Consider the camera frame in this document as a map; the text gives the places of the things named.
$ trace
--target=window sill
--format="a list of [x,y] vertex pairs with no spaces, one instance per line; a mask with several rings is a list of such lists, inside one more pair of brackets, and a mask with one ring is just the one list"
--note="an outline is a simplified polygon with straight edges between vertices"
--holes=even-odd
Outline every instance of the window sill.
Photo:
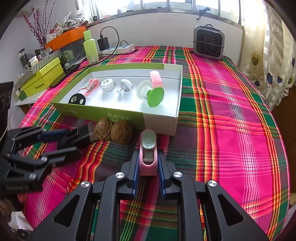
[[[142,10],[134,10],[134,11],[130,11],[130,12],[124,12],[124,13],[121,13],[121,14],[116,14],[116,15],[113,15],[113,16],[109,16],[109,17],[94,21],[94,22],[90,23],[87,28],[90,28],[90,27],[92,27],[92,26],[94,26],[96,24],[103,23],[103,22],[106,22],[108,20],[112,20],[112,19],[115,19],[115,18],[121,18],[121,17],[126,17],[126,16],[136,15],[136,14],[143,14],[143,13],[155,13],[155,12],[175,12],[175,13],[185,13],[185,14],[193,14],[193,15],[199,16],[198,15],[199,12],[197,12],[197,11],[184,10],[184,9],[172,9],[172,8],[170,8],[170,9],[167,9],[167,8],[142,9]],[[233,26],[235,26],[237,28],[240,28],[240,29],[244,30],[244,27],[242,25],[237,24],[237,23],[235,23],[233,21],[230,21],[230,20],[228,20],[226,18],[218,17],[216,15],[209,14],[209,13],[205,13],[203,16],[207,17],[207,18],[212,18],[212,19],[224,22],[224,23],[231,24],[231,25],[233,25]]]

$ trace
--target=white extension socket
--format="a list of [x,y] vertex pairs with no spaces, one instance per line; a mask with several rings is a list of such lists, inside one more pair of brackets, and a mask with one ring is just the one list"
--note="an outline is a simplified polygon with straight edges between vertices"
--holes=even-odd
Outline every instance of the white extension socket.
[[[100,54],[112,54],[115,48],[116,47],[110,47],[106,50],[98,51],[98,54],[99,55]],[[121,47],[118,47],[117,50],[113,54],[130,53],[130,52],[133,52],[134,50],[135,50],[134,44],[123,45]]]

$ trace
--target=orange storage box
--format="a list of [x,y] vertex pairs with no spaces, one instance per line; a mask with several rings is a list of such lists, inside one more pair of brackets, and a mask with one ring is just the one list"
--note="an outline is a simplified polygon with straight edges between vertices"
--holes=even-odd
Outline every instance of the orange storage box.
[[86,31],[86,27],[79,27],[72,30],[69,30],[60,36],[57,36],[55,39],[50,41],[45,45],[45,48],[51,48],[53,51],[60,49],[66,46],[69,43],[72,43],[78,39],[84,38],[83,32]]

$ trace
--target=black disc with white dots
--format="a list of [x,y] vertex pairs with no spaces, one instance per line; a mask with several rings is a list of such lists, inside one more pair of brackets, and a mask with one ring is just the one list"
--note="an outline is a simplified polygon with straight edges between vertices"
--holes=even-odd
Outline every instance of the black disc with white dots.
[[85,105],[86,98],[83,94],[74,94],[71,96],[69,99],[69,104],[80,104],[80,105]]

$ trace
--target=yellow box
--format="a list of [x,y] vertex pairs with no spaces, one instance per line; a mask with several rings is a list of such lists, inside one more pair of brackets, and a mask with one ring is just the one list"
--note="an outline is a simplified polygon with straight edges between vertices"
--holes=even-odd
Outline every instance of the yellow box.
[[22,84],[21,89],[27,97],[32,96],[42,90],[45,90],[49,85],[63,73],[63,68],[60,64],[60,59],[55,58],[49,64],[40,69],[36,74]]

